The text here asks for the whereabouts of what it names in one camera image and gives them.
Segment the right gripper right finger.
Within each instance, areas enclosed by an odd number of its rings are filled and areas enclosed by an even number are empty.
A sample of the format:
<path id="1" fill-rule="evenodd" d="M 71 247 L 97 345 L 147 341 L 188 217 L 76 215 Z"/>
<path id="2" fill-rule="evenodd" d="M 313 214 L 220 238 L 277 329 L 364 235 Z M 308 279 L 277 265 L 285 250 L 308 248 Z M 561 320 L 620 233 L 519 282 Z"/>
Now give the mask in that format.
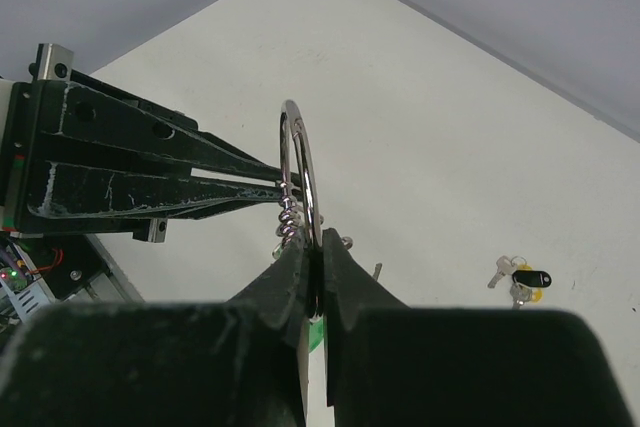
<path id="1" fill-rule="evenodd" d="M 323 234 L 327 401 L 339 426 L 629 426 L 603 349 L 557 310 L 417 308 Z"/>

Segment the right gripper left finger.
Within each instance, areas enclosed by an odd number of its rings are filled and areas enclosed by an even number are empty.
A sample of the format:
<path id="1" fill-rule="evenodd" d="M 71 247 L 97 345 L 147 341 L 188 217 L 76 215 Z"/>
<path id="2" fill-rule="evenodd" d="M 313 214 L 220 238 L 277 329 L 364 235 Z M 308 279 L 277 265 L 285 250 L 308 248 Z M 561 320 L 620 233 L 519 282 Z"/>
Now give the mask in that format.
<path id="1" fill-rule="evenodd" d="M 302 426 L 309 251 L 223 303 L 65 302 L 1 359 L 5 426 Z"/>

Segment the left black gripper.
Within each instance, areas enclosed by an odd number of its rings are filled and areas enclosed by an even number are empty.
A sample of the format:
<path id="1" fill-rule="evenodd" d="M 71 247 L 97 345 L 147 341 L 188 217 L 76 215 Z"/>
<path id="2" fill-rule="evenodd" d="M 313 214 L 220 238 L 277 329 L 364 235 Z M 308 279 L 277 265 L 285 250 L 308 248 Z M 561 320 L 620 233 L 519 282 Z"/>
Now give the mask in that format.
<path id="1" fill-rule="evenodd" d="M 41 132 L 137 152 L 165 162 L 235 177 L 281 180 L 265 164 L 223 139 L 76 82 L 41 81 Z M 136 240 L 165 241 L 168 217 L 202 219 L 254 205 L 279 203 L 283 190 L 212 178 L 176 178 L 39 161 L 32 83 L 1 82 L 1 230 L 18 238 L 131 232 Z M 19 206 L 27 190 L 27 208 Z"/>

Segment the green tag key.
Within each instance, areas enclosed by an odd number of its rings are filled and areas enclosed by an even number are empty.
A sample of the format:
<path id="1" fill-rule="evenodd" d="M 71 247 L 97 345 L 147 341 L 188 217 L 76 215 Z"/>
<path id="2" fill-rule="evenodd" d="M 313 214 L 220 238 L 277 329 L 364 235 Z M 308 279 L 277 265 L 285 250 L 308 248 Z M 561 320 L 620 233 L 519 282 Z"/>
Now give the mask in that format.
<path id="1" fill-rule="evenodd" d="M 312 353 L 324 341 L 324 321 L 318 320 L 309 325 L 309 346 L 308 352 Z"/>

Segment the silver keyring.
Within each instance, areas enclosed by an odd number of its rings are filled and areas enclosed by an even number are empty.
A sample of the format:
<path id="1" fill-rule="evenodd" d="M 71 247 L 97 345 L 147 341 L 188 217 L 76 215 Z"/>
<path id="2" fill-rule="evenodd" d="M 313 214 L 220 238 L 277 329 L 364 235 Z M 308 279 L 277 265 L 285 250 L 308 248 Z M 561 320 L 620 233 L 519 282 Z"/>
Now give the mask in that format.
<path id="1" fill-rule="evenodd" d="M 324 310 L 320 285 L 323 216 L 308 133 L 299 106 L 291 99 L 283 102 L 279 118 L 279 162 L 281 174 L 276 183 L 281 191 L 276 228 L 279 243 L 272 257 L 279 258 L 296 237 L 303 239 L 311 258 L 307 312 L 310 320 L 317 322 Z"/>

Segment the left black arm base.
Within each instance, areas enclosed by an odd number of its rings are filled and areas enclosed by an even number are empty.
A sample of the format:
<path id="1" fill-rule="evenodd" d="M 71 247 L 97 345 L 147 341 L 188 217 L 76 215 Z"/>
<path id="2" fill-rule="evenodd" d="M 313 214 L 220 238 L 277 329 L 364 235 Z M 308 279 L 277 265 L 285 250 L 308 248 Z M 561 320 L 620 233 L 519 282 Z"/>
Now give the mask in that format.
<path id="1" fill-rule="evenodd" d="M 36 280 L 58 301 L 86 294 L 93 300 L 131 302 L 139 295 L 118 278 L 107 254 L 84 235 L 22 238 L 17 249 Z"/>

